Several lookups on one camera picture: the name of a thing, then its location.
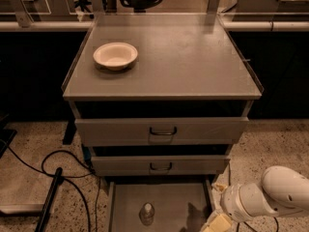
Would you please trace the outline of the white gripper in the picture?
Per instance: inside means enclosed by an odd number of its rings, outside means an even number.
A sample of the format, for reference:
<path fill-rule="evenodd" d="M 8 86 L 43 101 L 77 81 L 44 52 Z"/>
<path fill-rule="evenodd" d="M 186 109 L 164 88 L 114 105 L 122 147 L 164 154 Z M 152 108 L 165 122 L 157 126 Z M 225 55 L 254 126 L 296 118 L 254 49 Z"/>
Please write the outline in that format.
<path fill-rule="evenodd" d="M 220 205 L 225 214 L 219 211 L 212 212 L 202 226 L 201 232 L 228 232 L 232 227 L 232 220 L 243 222 L 256 216 L 257 206 L 254 204 L 258 190 L 256 184 L 236 184 L 228 187 L 215 183 L 214 188 L 223 191 Z"/>

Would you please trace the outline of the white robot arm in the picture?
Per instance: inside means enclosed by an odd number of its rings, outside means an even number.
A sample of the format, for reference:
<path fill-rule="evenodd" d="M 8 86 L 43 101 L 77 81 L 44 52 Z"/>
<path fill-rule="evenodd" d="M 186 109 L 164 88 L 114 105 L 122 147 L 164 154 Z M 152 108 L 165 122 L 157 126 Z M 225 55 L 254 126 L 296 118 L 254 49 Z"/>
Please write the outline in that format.
<path fill-rule="evenodd" d="M 309 180 L 285 166 L 269 167 L 259 183 L 215 188 L 221 191 L 220 208 L 211 213 L 199 232 L 229 232 L 234 222 L 255 217 L 309 216 Z"/>

